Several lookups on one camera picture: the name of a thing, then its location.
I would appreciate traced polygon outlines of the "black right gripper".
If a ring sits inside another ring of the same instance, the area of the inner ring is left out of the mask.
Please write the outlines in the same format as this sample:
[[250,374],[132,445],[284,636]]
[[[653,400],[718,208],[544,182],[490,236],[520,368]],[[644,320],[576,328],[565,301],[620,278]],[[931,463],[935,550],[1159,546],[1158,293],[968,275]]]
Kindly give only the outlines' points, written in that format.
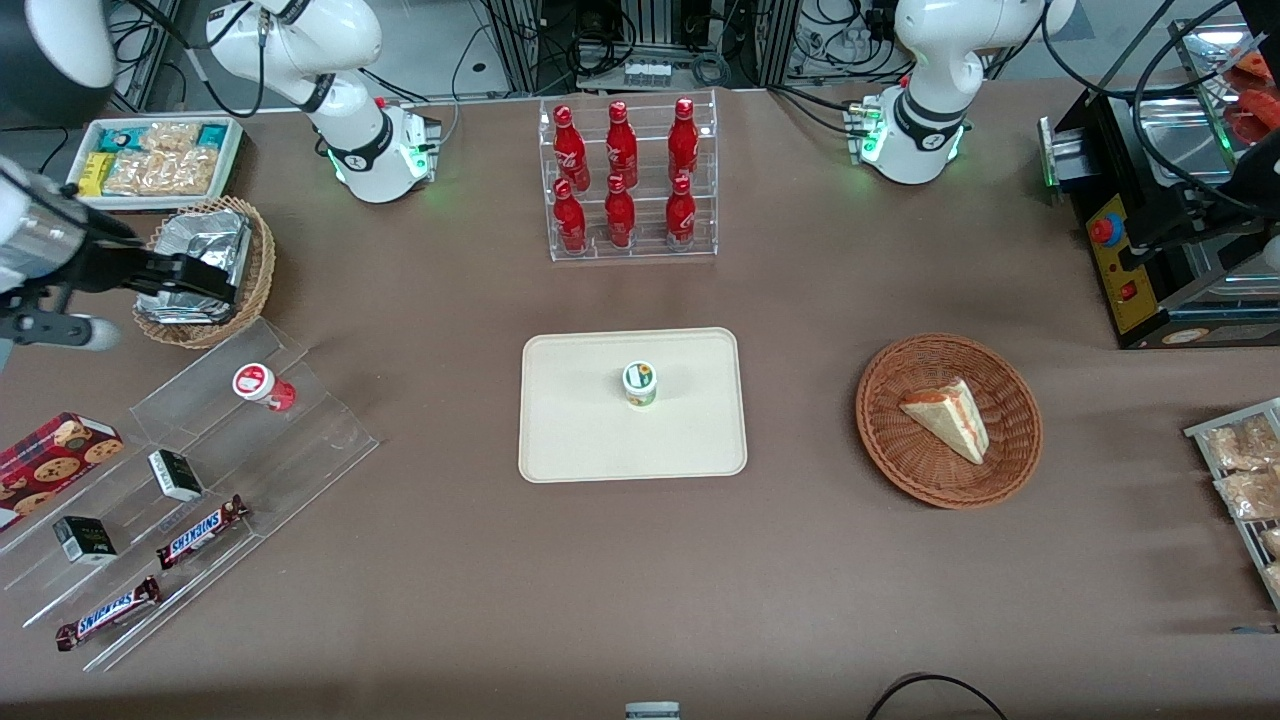
[[[79,249],[60,269],[60,287],[101,293],[133,290],[143,295],[192,293],[223,304],[233,304],[243,275],[241,249],[188,249],[184,254],[160,254],[137,240],[105,240],[95,234],[82,238]],[[184,277],[189,256],[225,274]]]

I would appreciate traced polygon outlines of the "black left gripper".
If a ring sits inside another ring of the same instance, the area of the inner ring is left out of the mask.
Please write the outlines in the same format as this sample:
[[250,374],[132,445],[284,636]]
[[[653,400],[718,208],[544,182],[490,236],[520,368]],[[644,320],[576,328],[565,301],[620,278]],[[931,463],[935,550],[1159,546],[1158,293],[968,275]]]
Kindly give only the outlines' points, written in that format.
[[[1279,214],[1279,131],[1268,132],[1236,160],[1226,182],[1226,196]],[[1125,272],[1133,272],[1157,252],[1216,238],[1245,225],[1245,213],[1229,202],[1207,199],[1153,199],[1123,202],[1128,246],[1117,251]]]

